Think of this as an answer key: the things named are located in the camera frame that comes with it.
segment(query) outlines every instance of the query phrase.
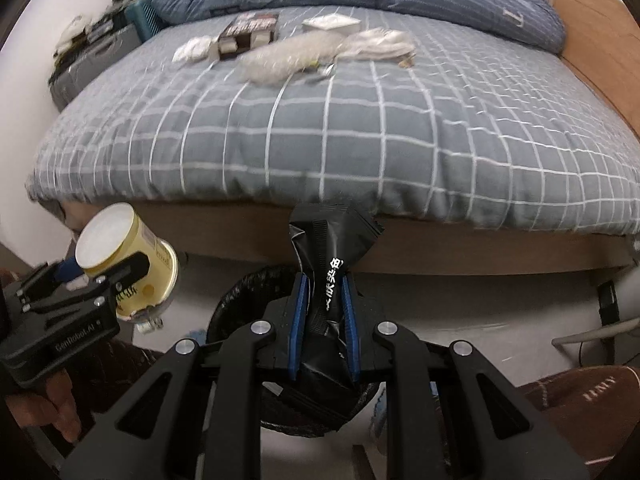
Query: metal screw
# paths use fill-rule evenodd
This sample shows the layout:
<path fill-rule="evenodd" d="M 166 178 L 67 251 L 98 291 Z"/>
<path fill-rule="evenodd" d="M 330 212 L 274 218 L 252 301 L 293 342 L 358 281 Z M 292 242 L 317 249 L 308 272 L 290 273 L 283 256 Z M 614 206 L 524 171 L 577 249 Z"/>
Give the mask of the metal screw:
<path fill-rule="evenodd" d="M 269 330 L 271 330 L 271 323 L 263 319 L 255 321 L 251 325 L 251 332 L 254 334 L 266 334 Z"/>
<path fill-rule="evenodd" d="M 398 331 L 398 325 L 393 321 L 383 321 L 378 325 L 378 332 L 383 335 L 393 335 Z"/>
<path fill-rule="evenodd" d="M 152 333 L 155 330 L 161 330 L 163 326 L 164 323 L 162 322 L 161 317 L 150 319 L 144 323 L 136 323 L 136 329 L 143 335 Z"/>
<path fill-rule="evenodd" d="M 180 355 L 187 355 L 193 352 L 196 348 L 196 343 L 191 339 L 181 339 L 175 344 L 175 351 Z"/>
<path fill-rule="evenodd" d="M 474 348 L 471 346 L 471 343 L 467 341 L 456 341 L 453 343 L 453 351 L 458 355 L 466 356 L 471 354 Z"/>

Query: person's hand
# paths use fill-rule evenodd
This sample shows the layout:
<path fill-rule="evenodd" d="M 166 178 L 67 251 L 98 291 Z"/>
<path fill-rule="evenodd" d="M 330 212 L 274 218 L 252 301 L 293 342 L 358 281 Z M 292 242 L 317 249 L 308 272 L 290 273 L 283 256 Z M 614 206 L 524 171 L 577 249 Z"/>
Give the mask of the person's hand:
<path fill-rule="evenodd" d="M 5 401 L 21 428 L 53 424 L 66 441 L 75 442 L 80 435 L 81 425 L 71 387 L 71 378 L 62 370 L 47 379 L 47 399 L 25 392 L 7 396 Z"/>

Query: white cup lid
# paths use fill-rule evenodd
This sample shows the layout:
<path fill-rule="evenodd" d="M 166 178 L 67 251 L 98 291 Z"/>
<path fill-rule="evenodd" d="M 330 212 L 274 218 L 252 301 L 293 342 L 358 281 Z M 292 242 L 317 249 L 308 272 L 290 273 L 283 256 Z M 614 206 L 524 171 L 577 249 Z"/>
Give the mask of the white cup lid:
<path fill-rule="evenodd" d="M 83 269 L 104 263 L 129 234 L 135 211 L 118 203 L 100 211 L 86 225 L 76 244 L 76 261 Z"/>

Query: white box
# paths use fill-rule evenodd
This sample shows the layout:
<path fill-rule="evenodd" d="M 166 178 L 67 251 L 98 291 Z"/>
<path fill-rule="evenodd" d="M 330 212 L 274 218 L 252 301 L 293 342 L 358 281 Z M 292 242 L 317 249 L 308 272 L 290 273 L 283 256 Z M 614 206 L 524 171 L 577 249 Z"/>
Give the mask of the white box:
<path fill-rule="evenodd" d="M 302 22 L 303 30 L 332 30 L 345 36 L 360 32 L 361 21 L 344 14 L 328 14 Z"/>

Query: white tissue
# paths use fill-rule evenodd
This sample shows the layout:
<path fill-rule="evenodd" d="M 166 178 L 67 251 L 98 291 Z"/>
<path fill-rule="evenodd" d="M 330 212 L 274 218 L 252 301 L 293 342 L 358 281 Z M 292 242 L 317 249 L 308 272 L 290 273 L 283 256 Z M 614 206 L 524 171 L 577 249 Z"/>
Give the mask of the white tissue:
<path fill-rule="evenodd" d="M 181 61 L 200 61 L 209 57 L 209 51 L 215 46 L 216 38 L 201 36 L 191 38 L 187 43 L 178 47 L 174 54 L 174 63 Z"/>

